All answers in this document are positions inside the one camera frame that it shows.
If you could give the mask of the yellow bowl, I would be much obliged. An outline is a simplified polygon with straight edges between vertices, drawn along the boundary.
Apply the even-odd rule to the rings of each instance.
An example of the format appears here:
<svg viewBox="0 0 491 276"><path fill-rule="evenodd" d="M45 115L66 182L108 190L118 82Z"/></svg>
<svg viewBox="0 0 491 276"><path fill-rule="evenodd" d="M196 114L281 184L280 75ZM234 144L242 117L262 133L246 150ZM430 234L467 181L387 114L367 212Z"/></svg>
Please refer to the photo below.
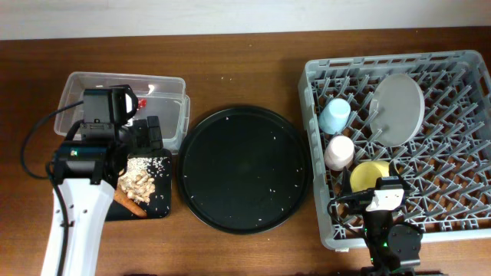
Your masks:
<svg viewBox="0 0 491 276"><path fill-rule="evenodd" d="M374 188L378 178L390 175L389 165L387 161L368 161L357 165L350 176L352 192Z"/></svg>

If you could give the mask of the pink plastic cup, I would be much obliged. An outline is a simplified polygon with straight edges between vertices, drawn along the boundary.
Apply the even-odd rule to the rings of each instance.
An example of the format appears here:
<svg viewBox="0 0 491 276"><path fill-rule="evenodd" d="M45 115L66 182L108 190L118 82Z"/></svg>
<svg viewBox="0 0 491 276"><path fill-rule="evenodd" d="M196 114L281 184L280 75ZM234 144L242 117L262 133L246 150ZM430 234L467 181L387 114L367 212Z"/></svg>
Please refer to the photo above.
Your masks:
<svg viewBox="0 0 491 276"><path fill-rule="evenodd" d="M333 137L324 153L325 165L334 171L348 168L354 158L354 143L349 137L338 135Z"/></svg>

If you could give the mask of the red sauce packet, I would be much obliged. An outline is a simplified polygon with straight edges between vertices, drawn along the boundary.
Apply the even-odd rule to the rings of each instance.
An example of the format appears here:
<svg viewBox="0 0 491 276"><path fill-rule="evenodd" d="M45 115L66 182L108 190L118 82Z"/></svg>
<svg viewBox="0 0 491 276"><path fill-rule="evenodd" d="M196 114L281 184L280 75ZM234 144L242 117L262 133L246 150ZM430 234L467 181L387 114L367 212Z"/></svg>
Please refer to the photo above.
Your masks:
<svg viewBox="0 0 491 276"><path fill-rule="evenodd" d="M147 105L146 99L139 99L138 108L144 108Z"/></svg>

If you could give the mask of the food scraps pile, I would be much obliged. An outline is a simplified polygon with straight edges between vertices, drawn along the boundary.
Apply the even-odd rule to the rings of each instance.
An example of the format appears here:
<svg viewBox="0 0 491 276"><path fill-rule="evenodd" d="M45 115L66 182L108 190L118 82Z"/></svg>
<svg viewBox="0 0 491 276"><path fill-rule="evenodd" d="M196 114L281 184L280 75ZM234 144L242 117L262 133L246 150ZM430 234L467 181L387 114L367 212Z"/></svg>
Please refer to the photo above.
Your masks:
<svg viewBox="0 0 491 276"><path fill-rule="evenodd" d="M118 179L118 187L135 203L150 204L157 197L157 181L171 172L169 157L135 157L127 162L126 172Z"/></svg>

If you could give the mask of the orange carrot piece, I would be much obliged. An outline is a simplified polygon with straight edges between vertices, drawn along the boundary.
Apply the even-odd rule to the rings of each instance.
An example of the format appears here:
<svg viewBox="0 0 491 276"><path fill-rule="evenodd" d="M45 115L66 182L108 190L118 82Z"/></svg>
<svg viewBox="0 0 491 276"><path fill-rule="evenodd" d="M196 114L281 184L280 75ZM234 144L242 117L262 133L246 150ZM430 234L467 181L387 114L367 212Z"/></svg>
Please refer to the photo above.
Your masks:
<svg viewBox="0 0 491 276"><path fill-rule="evenodd" d="M117 188L114 192L114 200L130 211L133 215L138 218L144 219L147 217L147 213L139 207L132 199L129 199L127 195L120 189Z"/></svg>

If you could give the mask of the pale grey plate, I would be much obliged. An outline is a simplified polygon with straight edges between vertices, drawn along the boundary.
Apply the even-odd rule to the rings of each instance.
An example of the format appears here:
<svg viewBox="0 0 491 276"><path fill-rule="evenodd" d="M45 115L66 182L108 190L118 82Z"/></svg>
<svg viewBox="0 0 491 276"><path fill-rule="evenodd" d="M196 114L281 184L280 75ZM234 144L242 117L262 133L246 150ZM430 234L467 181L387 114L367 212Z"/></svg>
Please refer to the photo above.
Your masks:
<svg viewBox="0 0 491 276"><path fill-rule="evenodd" d="M369 106L373 133L386 147L400 146L418 133L424 118L425 102L418 83L406 74L392 74L377 86Z"/></svg>

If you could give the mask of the light blue plastic cup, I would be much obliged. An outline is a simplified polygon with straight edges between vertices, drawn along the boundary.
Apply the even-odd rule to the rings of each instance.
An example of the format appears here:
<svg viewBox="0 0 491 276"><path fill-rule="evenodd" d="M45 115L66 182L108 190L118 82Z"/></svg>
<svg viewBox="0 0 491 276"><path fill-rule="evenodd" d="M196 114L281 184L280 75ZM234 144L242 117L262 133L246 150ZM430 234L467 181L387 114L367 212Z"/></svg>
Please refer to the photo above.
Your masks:
<svg viewBox="0 0 491 276"><path fill-rule="evenodd" d="M351 113L350 104L341 98L331 100L318 119L320 129L326 134L340 133L346 126Z"/></svg>

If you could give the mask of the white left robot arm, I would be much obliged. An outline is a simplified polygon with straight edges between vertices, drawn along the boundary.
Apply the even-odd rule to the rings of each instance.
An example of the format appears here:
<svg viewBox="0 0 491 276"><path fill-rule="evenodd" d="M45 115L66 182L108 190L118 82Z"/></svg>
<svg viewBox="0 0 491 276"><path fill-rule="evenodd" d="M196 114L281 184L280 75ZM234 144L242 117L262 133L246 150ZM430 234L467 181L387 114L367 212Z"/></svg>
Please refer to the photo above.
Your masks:
<svg viewBox="0 0 491 276"><path fill-rule="evenodd" d="M84 90L82 119L45 164L54 204L43 275L93 275L108 210L127 164L163 158L158 117L135 120L138 98L130 85Z"/></svg>

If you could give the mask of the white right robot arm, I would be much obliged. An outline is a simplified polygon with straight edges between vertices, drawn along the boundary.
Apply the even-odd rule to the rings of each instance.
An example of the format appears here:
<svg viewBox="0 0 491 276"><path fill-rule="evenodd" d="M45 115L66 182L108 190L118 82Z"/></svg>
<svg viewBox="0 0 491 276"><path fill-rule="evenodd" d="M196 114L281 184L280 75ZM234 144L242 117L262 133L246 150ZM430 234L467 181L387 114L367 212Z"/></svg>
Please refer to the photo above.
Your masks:
<svg viewBox="0 0 491 276"><path fill-rule="evenodd" d="M370 257L371 266L361 269L362 275L415 275L414 268L420 265L419 252L423 231L409 222L396 222L393 213L402 209L410 195L409 183L388 164L388 175L378 176L374 181L364 180L364 188L356 190L350 172L342 170L341 193L328 203L331 219L345 230L363 239ZM363 229L355 231L332 213L335 203L347 206L349 215L359 215Z"/></svg>

